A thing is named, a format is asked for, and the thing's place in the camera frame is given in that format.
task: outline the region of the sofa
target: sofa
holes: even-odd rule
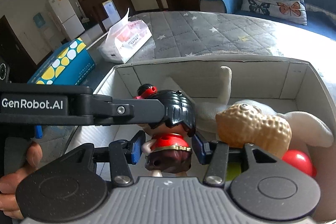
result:
[[[307,12],[306,26],[276,17],[241,10],[242,1],[243,0],[200,0],[199,6],[202,12],[228,13],[268,19],[296,26],[336,40],[335,0],[304,0]]]

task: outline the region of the doll leg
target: doll leg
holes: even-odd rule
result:
[[[187,172],[180,172],[180,173],[177,173],[175,174],[176,177],[187,177]]]
[[[151,177],[162,177],[162,173],[160,170],[152,170]]]

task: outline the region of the refrigerator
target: refrigerator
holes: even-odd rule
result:
[[[48,6],[68,41],[76,39],[85,31],[69,0],[48,0]]]

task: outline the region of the open box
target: open box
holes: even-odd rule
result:
[[[130,99],[137,95],[141,84],[150,83],[162,89],[162,83],[171,77],[196,102],[215,102],[221,89],[219,70],[228,66],[232,70],[231,98],[229,103],[242,98],[253,99],[271,106],[279,113],[305,111],[320,118],[335,134],[335,104],[316,70],[305,61],[274,56],[221,55],[151,60],[114,67],[96,89],[96,93],[115,99]],[[68,151],[85,142],[96,147],[107,146],[111,141],[130,140],[141,128],[136,125],[110,127],[82,127],[68,147]],[[207,140],[215,134],[202,132]],[[316,181],[321,188],[321,200],[315,212],[316,221],[336,219],[336,148],[306,147],[300,141],[290,148],[308,152],[317,168]],[[142,155],[137,165],[130,165],[134,179],[148,176]],[[102,177],[108,174],[104,165]],[[193,155],[188,176],[203,179],[207,166],[198,163]]]

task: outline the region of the red ball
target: red ball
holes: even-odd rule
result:
[[[311,177],[316,176],[316,168],[309,156],[299,150],[288,150],[282,160]]]

